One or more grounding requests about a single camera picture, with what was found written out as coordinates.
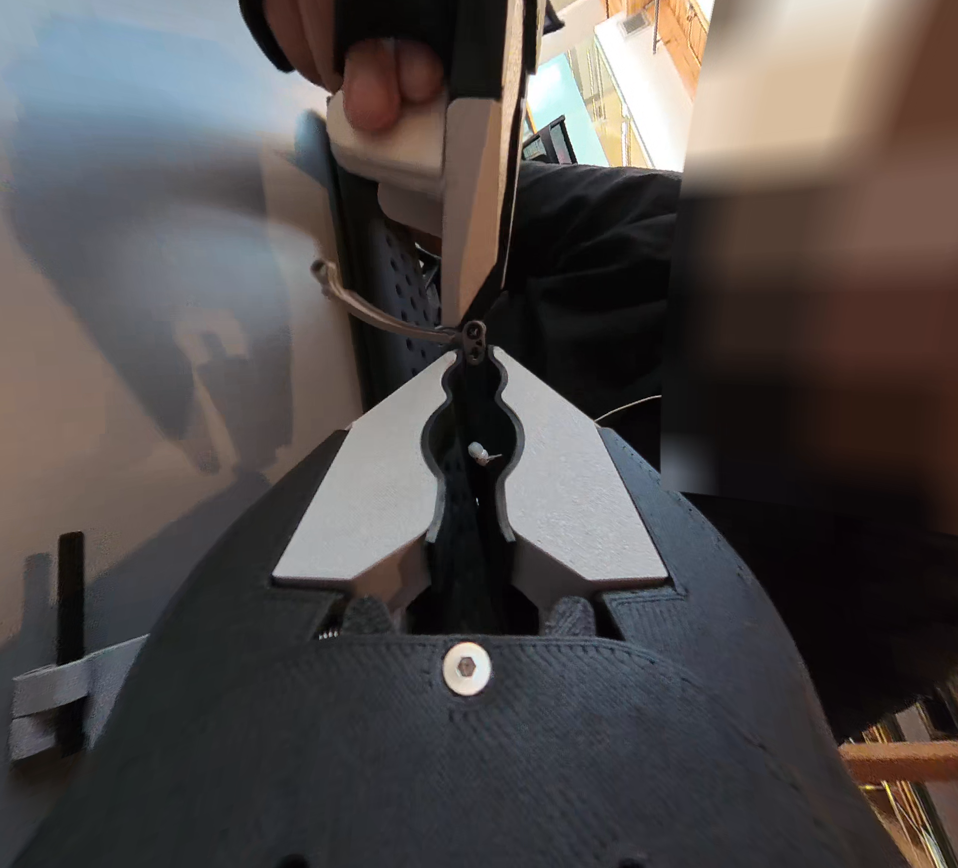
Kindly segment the grey curved panel brick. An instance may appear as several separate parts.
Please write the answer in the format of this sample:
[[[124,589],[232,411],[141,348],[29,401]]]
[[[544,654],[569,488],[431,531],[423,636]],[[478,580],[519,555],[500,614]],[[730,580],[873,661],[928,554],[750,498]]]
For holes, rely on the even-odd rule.
[[[322,288],[326,298],[334,300],[354,318],[380,331],[404,338],[420,340],[442,346],[461,346],[462,335],[456,328],[447,326],[420,327],[375,307],[352,289],[343,285],[338,266],[324,259],[317,259],[310,272]]]

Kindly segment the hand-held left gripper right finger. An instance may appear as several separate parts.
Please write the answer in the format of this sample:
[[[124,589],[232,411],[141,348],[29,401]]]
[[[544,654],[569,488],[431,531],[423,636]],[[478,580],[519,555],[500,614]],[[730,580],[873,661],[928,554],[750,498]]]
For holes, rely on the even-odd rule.
[[[565,597],[664,586],[668,569],[594,420],[502,348],[488,357],[516,433],[496,499],[518,592],[549,612]]]

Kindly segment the person's right hand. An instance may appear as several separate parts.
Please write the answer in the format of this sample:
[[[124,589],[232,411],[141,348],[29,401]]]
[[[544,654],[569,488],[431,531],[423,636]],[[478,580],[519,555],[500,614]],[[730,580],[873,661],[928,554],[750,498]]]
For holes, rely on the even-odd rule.
[[[366,40],[333,59],[334,0],[262,0],[269,28],[292,68],[330,94],[340,93],[354,128],[391,128],[407,105],[428,104],[445,87],[441,60],[415,41]]]

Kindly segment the black toy axle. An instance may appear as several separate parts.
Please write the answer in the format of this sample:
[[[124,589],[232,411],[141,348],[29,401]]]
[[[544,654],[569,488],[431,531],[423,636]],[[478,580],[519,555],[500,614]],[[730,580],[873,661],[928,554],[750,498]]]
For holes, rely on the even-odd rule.
[[[67,667],[85,655],[85,538],[83,532],[67,532],[57,541],[56,666]],[[84,745],[83,702],[85,696],[56,711],[56,744],[63,758],[78,754]]]

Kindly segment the person's black shirt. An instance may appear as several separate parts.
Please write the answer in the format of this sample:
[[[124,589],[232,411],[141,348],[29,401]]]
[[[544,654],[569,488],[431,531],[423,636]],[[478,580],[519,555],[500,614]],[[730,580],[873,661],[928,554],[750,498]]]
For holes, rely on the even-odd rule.
[[[677,172],[520,166],[490,341],[660,467]]]

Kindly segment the white earphone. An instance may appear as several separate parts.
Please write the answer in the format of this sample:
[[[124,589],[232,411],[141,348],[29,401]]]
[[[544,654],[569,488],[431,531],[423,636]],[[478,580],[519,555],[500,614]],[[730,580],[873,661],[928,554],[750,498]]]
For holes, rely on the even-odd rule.
[[[656,394],[656,395],[648,395],[640,399],[632,400],[629,403],[626,403],[622,406],[619,406],[612,410],[607,411],[602,416],[596,419],[593,419],[593,422],[597,426],[600,426],[603,423],[605,423],[608,419],[611,419],[614,416],[618,416],[619,414],[623,412],[629,411],[630,409],[636,408],[645,403],[660,400],[661,398],[662,398],[661,394]],[[474,441],[470,443],[468,445],[467,452],[468,452],[468,455],[473,459],[473,461],[481,467],[487,467],[493,461],[503,458],[503,453],[490,454],[482,445],[482,443],[479,443],[478,441]]]

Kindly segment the grey desk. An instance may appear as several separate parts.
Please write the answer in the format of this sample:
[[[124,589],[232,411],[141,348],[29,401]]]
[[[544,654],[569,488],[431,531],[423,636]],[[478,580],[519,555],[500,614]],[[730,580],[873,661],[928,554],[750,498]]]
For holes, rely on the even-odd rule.
[[[356,414],[318,112],[279,134],[23,115],[2,189],[2,866],[69,783],[9,758],[13,680],[56,661],[57,548],[83,537],[83,646],[151,631],[260,497]]]

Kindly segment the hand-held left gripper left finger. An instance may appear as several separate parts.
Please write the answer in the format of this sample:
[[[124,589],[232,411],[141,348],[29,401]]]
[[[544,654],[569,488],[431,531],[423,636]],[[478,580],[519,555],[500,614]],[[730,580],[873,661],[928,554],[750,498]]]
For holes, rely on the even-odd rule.
[[[441,483],[425,432],[449,401],[444,381],[458,361],[456,351],[446,352],[353,421],[273,582],[375,597],[389,610],[425,591],[425,540],[441,516]]]

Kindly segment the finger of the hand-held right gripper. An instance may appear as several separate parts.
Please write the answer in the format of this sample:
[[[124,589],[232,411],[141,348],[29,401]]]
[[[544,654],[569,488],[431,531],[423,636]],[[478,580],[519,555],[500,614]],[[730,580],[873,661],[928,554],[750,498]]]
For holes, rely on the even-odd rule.
[[[458,0],[443,177],[443,325],[501,285],[536,56],[537,0]]]

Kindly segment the black perforated plastic panel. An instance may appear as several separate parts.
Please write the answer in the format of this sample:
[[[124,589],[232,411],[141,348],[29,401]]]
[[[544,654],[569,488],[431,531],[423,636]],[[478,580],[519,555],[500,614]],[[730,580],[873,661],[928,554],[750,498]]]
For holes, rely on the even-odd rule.
[[[419,252],[408,230],[382,214],[377,186],[331,164],[329,205],[345,287],[375,308],[422,329],[436,325]],[[395,334],[349,315],[362,411],[424,371],[443,346]]]

